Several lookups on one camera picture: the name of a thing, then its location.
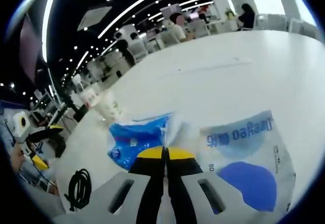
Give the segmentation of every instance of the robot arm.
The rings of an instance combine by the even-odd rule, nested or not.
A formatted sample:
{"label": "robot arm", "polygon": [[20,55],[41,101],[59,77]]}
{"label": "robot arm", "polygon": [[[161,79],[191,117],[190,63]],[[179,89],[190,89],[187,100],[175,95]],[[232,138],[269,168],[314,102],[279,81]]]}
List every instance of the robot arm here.
{"label": "robot arm", "polygon": [[55,125],[34,127],[24,111],[13,116],[13,125],[13,136],[16,142],[20,144],[26,160],[35,164],[39,170],[47,170],[48,165],[31,149],[31,143],[39,142],[52,134],[57,134],[63,128]]}

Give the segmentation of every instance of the ceiling light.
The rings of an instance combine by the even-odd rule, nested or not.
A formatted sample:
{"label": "ceiling light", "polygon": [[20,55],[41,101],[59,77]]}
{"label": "ceiling light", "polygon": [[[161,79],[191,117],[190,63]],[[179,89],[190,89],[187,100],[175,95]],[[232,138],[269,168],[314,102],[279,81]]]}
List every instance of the ceiling light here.
{"label": "ceiling light", "polygon": [[117,43],[117,40],[115,40],[112,44],[110,44],[102,53],[101,55],[104,55],[106,51],[108,51],[112,46],[114,46]]}
{"label": "ceiling light", "polygon": [[157,14],[155,14],[155,15],[153,15],[152,17],[149,17],[148,18],[148,20],[151,20],[151,19],[153,19],[153,18],[155,18],[155,17],[157,17],[157,16],[159,16],[159,15],[161,15],[162,13],[161,12],[159,12],[159,13],[157,13]]}
{"label": "ceiling light", "polygon": [[100,39],[106,32],[107,30],[109,30],[119,19],[121,19],[126,13],[128,13],[129,11],[131,11],[134,7],[136,7],[137,5],[141,4],[142,2],[144,2],[145,0],[138,0],[135,3],[133,3],[131,6],[129,6],[128,8],[126,8],[121,14],[119,14],[111,23],[109,23],[107,25],[107,27],[100,33],[100,35],[98,35],[98,39]]}
{"label": "ceiling light", "polygon": [[182,12],[187,12],[190,9],[193,9],[193,8],[196,8],[196,7],[201,7],[201,6],[207,6],[207,5],[210,5],[210,4],[213,4],[213,2],[205,2],[205,3],[195,5],[195,6],[187,7],[187,8],[182,9]]}
{"label": "ceiling light", "polygon": [[89,53],[89,51],[86,51],[86,52],[84,53],[84,55],[82,56],[81,60],[79,61],[78,65],[77,65],[76,69],[78,69],[78,68],[80,67],[81,63],[82,63],[83,60],[86,58],[86,56],[88,55],[88,53]]}
{"label": "ceiling light", "polygon": [[47,26],[49,24],[50,19],[50,12],[52,8],[54,0],[47,0],[44,16],[43,16],[43,25],[42,25],[42,55],[45,62],[47,62],[47,52],[46,52],[46,46],[47,46]]}
{"label": "ceiling light", "polygon": [[200,1],[200,0],[190,0],[190,1],[186,1],[186,2],[183,2],[183,3],[179,4],[179,6],[181,7],[181,6],[184,6],[184,5],[186,5],[186,4],[189,4],[189,3],[192,3],[192,2],[196,2],[196,1]]}

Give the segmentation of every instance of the hand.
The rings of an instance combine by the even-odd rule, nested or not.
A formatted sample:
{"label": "hand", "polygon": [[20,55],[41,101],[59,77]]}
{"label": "hand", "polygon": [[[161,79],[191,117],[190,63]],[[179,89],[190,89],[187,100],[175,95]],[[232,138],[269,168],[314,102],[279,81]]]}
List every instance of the hand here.
{"label": "hand", "polygon": [[19,172],[20,168],[22,167],[22,164],[25,162],[26,159],[18,143],[15,144],[13,150],[11,151],[10,159],[14,171]]}

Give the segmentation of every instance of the monitor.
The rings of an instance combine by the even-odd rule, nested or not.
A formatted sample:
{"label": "monitor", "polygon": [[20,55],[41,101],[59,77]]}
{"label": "monitor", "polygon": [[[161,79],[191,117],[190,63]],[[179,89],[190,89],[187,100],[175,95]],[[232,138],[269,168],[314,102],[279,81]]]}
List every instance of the monitor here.
{"label": "monitor", "polygon": [[199,18],[199,14],[197,12],[193,12],[189,15],[190,19],[194,20],[194,19],[198,19]]}
{"label": "monitor", "polygon": [[20,32],[19,64],[27,77],[35,84],[36,65],[41,51],[42,42],[25,16]]}

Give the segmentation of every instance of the yellow part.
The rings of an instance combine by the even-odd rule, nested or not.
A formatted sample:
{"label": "yellow part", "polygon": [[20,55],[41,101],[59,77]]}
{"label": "yellow part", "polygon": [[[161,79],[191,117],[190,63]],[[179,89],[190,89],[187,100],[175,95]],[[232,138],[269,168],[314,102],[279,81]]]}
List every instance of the yellow part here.
{"label": "yellow part", "polygon": [[160,159],[162,150],[163,150],[162,146],[149,148],[149,149],[146,149],[146,150],[140,152],[138,154],[138,158]]}
{"label": "yellow part", "polygon": [[177,147],[168,147],[169,159],[188,159],[194,158],[194,154]]}
{"label": "yellow part", "polygon": [[50,127],[50,129],[64,129],[63,127],[61,127],[61,126],[57,126],[57,125],[52,125],[52,126],[49,126]]}
{"label": "yellow part", "polygon": [[44,161],[41,158],[39,158],[37,155],[35,155],[31,160],[34,162],[35,166],[39,170],[49,169],[49,167],[44,163]]}

